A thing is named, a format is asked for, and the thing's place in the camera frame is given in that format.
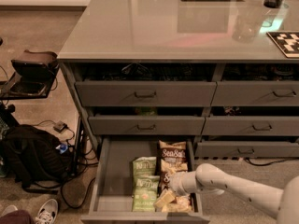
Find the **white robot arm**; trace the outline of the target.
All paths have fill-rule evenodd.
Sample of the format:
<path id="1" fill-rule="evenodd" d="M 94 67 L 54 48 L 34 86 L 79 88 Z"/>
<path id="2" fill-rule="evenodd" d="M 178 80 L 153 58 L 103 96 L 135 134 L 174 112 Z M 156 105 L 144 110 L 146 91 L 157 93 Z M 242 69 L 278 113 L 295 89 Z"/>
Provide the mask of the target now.
<path id="1" fill-rule="evenodd" d="M 277 224 L 299 224 L 299 177 L 293 178 L 284 189 L 229 175 L 218 167 L 203 163 L 195 171 L 178 172 L 170 176 L 169 189 L 154 203 L 162 208 L 179 196 L 220 189 L 249 202 Z"/>

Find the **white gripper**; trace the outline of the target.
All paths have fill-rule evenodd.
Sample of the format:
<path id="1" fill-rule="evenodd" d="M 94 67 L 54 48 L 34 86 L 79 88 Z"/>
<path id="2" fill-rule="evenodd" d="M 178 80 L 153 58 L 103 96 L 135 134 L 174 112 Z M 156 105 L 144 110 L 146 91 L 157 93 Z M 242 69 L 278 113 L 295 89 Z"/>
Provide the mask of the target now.
<path id="1" fill-rule="evenodd" d="M 169 204 L 171 212 L 191 212 L 190 198 L 186 195 L 200 190 L 195 172 L 178 172 L 170 177 L 169 188 L 164 189 L 155 201 L 155 208 L 162 208 Z"/>

